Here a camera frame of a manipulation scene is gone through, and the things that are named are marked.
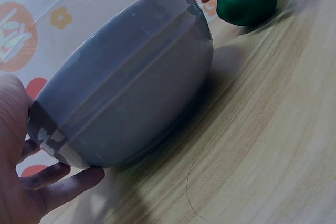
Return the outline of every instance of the flower print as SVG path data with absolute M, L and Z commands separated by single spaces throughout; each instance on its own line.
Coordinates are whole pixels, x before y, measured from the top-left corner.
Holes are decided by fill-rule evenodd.
M 58 29 L 64 29 L 72 22 L 72 15 L 62 6 L 51 13 L 51 24 Z

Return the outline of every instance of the patterned cloth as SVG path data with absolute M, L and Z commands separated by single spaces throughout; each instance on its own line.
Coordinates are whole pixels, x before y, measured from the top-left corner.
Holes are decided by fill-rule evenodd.
M 136 0 L 0 1 L 0 74 L 17 75 L 35 98 L 76 48 Z M 216 0 L 199 4 L 211 21 Z M 18 165 L 17 172 L 27 176 L 55 162 L 41 151 Z

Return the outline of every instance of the ceramic bowl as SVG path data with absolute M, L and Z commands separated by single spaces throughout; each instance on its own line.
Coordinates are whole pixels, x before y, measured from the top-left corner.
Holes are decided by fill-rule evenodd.
M 29 110 L 28 134 L 61 162 L 111 167 L 160 141 L 213 57 L 196 0 L 138 0 L 61 66 Z

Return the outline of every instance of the lime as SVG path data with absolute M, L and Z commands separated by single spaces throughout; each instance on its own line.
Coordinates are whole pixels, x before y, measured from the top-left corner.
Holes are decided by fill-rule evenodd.
M 271 17 L 278 0 L 217 0 L 220 19 L 237 26 L 258 25 Z

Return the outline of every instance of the orange circle print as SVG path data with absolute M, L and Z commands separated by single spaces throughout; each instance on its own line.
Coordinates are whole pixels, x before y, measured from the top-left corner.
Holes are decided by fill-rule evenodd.
M 47 168 L 48 166 L 46 165 L 32 165 L 28 168 L 26 168 L 22 173 L 21 173 L 21 177 L 28 177 L 30 175 L 34 175 L 37 174 L 39 172 L 41 172 L 42 170 L 44 170 L 45 168 Z
M 44 78 L 34 78 L 27 85 L 26 91 L 32 99 L 36 99 L 39 92 L 42 90 L 44 85 L 47 83 L 47 80 Z
M 14 72 L 33 57 L 37 29 L 29 11 L 20 3 L 0 5 L 0 70 Z

